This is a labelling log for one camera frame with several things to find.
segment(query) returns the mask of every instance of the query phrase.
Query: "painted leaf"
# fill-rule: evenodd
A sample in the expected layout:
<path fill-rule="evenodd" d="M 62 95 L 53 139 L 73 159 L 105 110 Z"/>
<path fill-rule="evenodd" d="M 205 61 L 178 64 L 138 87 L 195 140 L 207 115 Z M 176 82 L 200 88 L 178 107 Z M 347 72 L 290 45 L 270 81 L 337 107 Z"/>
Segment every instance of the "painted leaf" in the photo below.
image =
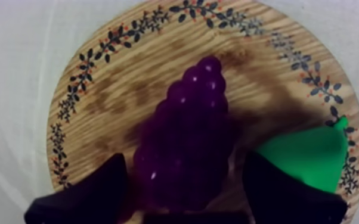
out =
<path fill-rule="evenodd" d="M 341 83 L 337 83 L 334 85 L 334 90 L 338 90 L 341 88 Z"/>
<path fill-rule="evenodd" d="M 206 16 L 207 12 L 205 8 L 202 8 L 202 10 L 200 11 L 200 15 L 202 16 Z"/>
<path fill-rule="evenodd" d="M 187 15 L 181 14 L 181 15 L 179 16 L 179 18 L 178 18 L 178 21 L 179 21 L 180 23 L 182 23 L 186 18 L 187 18 Z"/>
<path fill-rule="evenodd" d="M 140 39 L 141 39 L 141 35 L 139 33 L 137 33 L 134 37 L 135 43 L 137 43 Z"/>
<path fill-rule="evenodd" d="M 131 48 L 131 47 L 132 47 L 131 43 L 129 43 L 129 42 L 125 42 L 125 43 L 124 43 L 124 46 L 125 46 L 126 48 Z"/>
<path fill-rule="evenodd" d="M 301 64 L 299 62 L 297 62 L 297 63 L 294 63 L 294 64 L 291 65 L 291 69 L 292 70 L 297 70 L 300 66 L 301 66 Z"/>
<path fill-rule="evenodd" d="M 328 90 L 330 87 L 330 81 L 326 80 L 326 82 L 324 83 L 324 89 Z"/>
<path fill-rule="evenodd" d="M 310 95 L 314 96 L 314 95 L 318 94 L 318 92 L 319 92 L 319 88 L 315 88 L 310 92 Z"/>
<path fill-rule="evenodd" d="M 314 63 L 314 70 L 315 70 L 316 72 L 318 72 L 318 71 L 320 71 L 320 67 L 321 67 L 320 62 L 319 62 L 319 61 L 316 61 L 316 62 Z"/>
<path fill-rule="evenodd" d="M 335 96 L 334 100 L 335 100 L 335 102 L 337 102 L 339 104 L 343 103 L 343 99 L 339 95 Z"/>
<path fill-rule="evenodd" d="M 136 29 L 138 27 L 138 23 L 134 20 L 132 21 L 132 28 Z"/>
<path fill-rule="evenodd" d="M 334 117 L 338 117 L 338 110 L 337 108 L 335 108 L 334 106 L 330 107 L 330 111 L 331 111 L 331 115 L 333 115 Z"/>
<path fill-rule="evenodd" d="M 128 36 L 133 36 L 133 35 L 135 35 L 135 31 L 134 31 L 134 30 L 128 31 Z"/>
<path fill-rule="evenodd" d="M 218 27 L 221 29 L 224 29 L 227 25 L 228 25 L 228 23 L 226 21 L 223 21 L 220 23 L 220 25 L 218 25 Z"/>
<path fill-rule="evenodd" d="M 354 127 L 347 127 L 347 128 L 345 129 L 345 131 L 346 131 L 347 133 L 353 133 L 353 132 L 355 132 L 355 128 L 354 128 Z"/>
<path fill-rule="evenodd" d="M 233 10 L 232 8 L 229 8 L 225 14 L 226 14 L 227 16 L 232 16 L 232 15 L 233 15 L 233 11 L 234 11 L 234 10 Z"/>
<path fill-rule="evenodd" d="M 195 10 L 190 10 L 189 15 L 191 15 L 192 18 L 195 18 L 196 17 Z"/>
<path fill-rule="evenodd" d="M 302 83 L 306 83 L 306 84 L 309 84 L 309 83 L 311 83 L 312 81 L 313 81 L 312 78 L 303 78 L 303 79 L 302 79 Z"/>
<path fill-rule="evenodd" d="M 106 55 L 104 56 L 104 60 L 105 60 L 107 63 L 109 63 L 109 62 L 110 62 L 110 55 L 109 55 L 109 54 L 106 54 Z"/>
<path fill-rule="evenodd" d="M 181 8 L 179 6 L 173 6 L 173 7 L 170 7 L 169 10 L 173 13 L 178 13 L 179 11 L 181 11 Z"/>
<path fill-rule="evenodd" d="M 88 58 L 91 58 L 93 56 L 93 49 L 89 49 L 88 51 Z"/>
<path fill-rule="evenodd" d="M 348 161 L 349 161 L 350 163 L 353 163 L 353 162 L 355 162 L 356 160 L 357 160 L 356 157 L 351 157 L 351 158 L 348 159 Z"/>
<path fill-rule="evenodd" d="M 123 26 L 120 26 L 119 28 L 118 28 L 118 34 L 120 35 L 120 36 L 122 36 L 122 33 L 124 32 L 124 27 Z"/>
<path fill-rule="evenodd" d="M 218 13 L 216 16 L 217 16 L 217 18 L 219 20 L 225 20 L 226 19 L 225 15 L 223 13 Z"/>
<path fill-rule="evenodd" d="M 98 52 L 95 56 L 95 60 L 99 60 L 101 58 L 102 53 Z"/>
<path fill-rule="evenodd" d="M 304 71 L 308 71 L 309 70 L 309 65 L 307 63 L 302 63 L 302 69 Z"/>
<path fill-rule="evenodd" d="M 218 5 L 217 2 L 213 2 L 213 3 L 210 4 L 210 7 L 209 7 L 209 8 L 210 8 L 211 10 L 215 10 L 215 9 L 217 8 L 217 5 Z"/>
<path fill-rule="evenodd" d="M 207 24 L 208 24 L 208 27 L 210 27 L 211 29 L 213 29 L 213 27 L 214 27 L 213 21 L 212 21 L 210 18 L 208 18 L 208 20 L 207 20 L 206 22 L 207 22 Z"/>
<path fill-rule="evenodd" d="M 302 57 L 302 59 L 307 62 L 307 61 L 312 60 L 312 57 L 311 57 L 310 55 L 304 55 L 304 56 Z"/>
<path fill-rule="evenodd" d="M 324 124 L 327 126 L 330 126 L 330 127 L 334 126 L 334 122 L 332 120 L 328 120 L 328 121 L 324 122 Z"/>

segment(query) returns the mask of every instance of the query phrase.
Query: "painted floral border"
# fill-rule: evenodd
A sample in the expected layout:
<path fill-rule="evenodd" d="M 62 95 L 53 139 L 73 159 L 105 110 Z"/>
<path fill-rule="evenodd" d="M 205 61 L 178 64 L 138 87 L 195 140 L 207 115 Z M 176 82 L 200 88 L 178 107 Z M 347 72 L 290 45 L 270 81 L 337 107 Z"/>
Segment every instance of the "painted floral border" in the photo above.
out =
<path fill-rule="evenodd" d="M 172 6 L 168 10 L 158 6 L 152 12 L 145 11 L 141 18 L 132 21 L 128 26 L 121 24 L 117 29 L 110 28 L 106 38 L 100 40 L 97 49 L 90 48 L 86 53 L 79 54 L 81 61 L 81 64 L 78 65 L 79 72 L 76 76 L 70 77 L 67 95 L 58 104 L 60 111 L 57 117 L 60 122 L 50 126 L 52 136 L 49 140 L 53 143 L 52 151 L 55 155 L 55 157 L 52 157 L 54 165 L 52 172 L 57 176 L 59 185 L 62 185 L 64 189 L 72 185 L 68 180 L 68 175 L 64 173 L 69 163 L 63 148 L 66 135 L 61 129 L 63 126 L 61 122 L 69 123 L 73 114 L 76 114 L 76 104 L 81 100 L 81 96 L 86 94 L 89 85 L 93 83 L 92 71 L 97 69 L 95 61 L 103 59 L 106 63 L 109 63 L 111 61 L 110 54 L 117 54 L 119 51 L 131 48 L 132 44 L 138 43 L 145 33 L 160 33 L 163 29 L 162 25 L 171 21 L 174 14 L 179 14 L 179 23 L 186 19 L 196 21 L 202 18 L 210 29 L 237 29 L 246 38 L 271 33 L 271 40 L 267 42 L 267 45 L 278 50 L 279 60 L 287 60 L 290 63 L 291 70 L 301 71 L 298 82 L 312 87 L 312 90 L 307 93 L 307 97 L 318 96 L 323 98 L 322 105 L 331 100 L 334 100 L 337 104 L 343 104 L 342 97 L 336 94 L 342 87 L 341 83 L 331 83 L 329 76 L 324 78 L 320 73 L 320 62 L 315 61 L 313 63 L 310 55 L 304 55 L 301 51 L 295 49 L 293 36 L 285 36 L 278 30 L 264 30 L 262 20 L 249 18 L 244 11 L 236 12 L 232 8 L 223 11 L 220 3 L 221 0 L 216 2 L 205 2 L 205 0 L 183 1 L 182 5 Z M 328 126 L 333 126 L 342 116 L 345 116 L 340 115 L 335 106 L 330 107 L 330 114 L 333 119 L 326 121 Z M 345 190 L 346 195 L 351 195 L 359 188 L 358 180 L 356 180 L 359 175 L 359 170 L 356 168 L 357 158 L 351 155 L 354 152 L 353 147 L 357 147 L 351 138 L 351 135 L 356 130 L 354 127 L 344 129 L 344 134 L 349 138 L 348 143 L 351 148 L 346 156 L 339 184 Z"/>

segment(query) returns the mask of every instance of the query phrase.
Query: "wooden plate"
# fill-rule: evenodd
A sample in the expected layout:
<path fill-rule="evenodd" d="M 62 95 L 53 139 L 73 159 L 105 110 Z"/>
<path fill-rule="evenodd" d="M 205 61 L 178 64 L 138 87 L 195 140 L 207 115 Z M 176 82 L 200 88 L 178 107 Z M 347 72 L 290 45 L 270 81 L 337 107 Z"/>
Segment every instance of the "wooden plate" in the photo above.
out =
<path fill-rule="evenodd" d="M 114 153 L 124 153 L 130 169 L 137 125 L 169 84 L 207 55 L 222 61 L 230 112 L 248 129 L 231 156 L 234 175 L 207 209 L 247 208 L 240 182 L 245 149 L 347 116 L 350 148 L 338 194 L 349 203 L 349 223 L 359 202 L 354 90 L 309 31 L 252 1 L 148 1 L 98 29 L 71 59 L 51 103 L 47 153 L 55 190 L 79 182 Z"/>

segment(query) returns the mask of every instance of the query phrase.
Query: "black leaf pattern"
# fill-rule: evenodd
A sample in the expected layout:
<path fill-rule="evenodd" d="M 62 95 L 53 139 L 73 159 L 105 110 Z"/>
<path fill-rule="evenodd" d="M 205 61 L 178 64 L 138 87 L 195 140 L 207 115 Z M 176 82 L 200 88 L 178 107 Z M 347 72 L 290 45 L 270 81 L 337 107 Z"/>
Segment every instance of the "black leaf pattern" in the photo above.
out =
<path fill-rule="evenodd" d="M 109 55 L 109 54 L 106 54 L 106 55 L 104 56 L 104 60 L 105 60 L 107 63 L 109 63 L 109 62 L 110 62 L 110 55 Z"/>

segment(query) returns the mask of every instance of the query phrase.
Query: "white backdrop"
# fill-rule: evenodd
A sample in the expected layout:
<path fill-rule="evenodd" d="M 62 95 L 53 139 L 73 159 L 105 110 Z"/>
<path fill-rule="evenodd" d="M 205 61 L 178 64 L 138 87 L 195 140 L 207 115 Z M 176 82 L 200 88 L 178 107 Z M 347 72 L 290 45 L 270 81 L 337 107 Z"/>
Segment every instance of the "white backdrop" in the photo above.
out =
<path fill-rule="evenodd" d="M 0 224 L 52 192 L 48 108 L 68 61 L 88 37 L 140 0 L 0 0 Z M 312 31 L 359 98 L 359 0 L 261 0 Z M 359 210 L 354 223 L 359 223 Z"/>

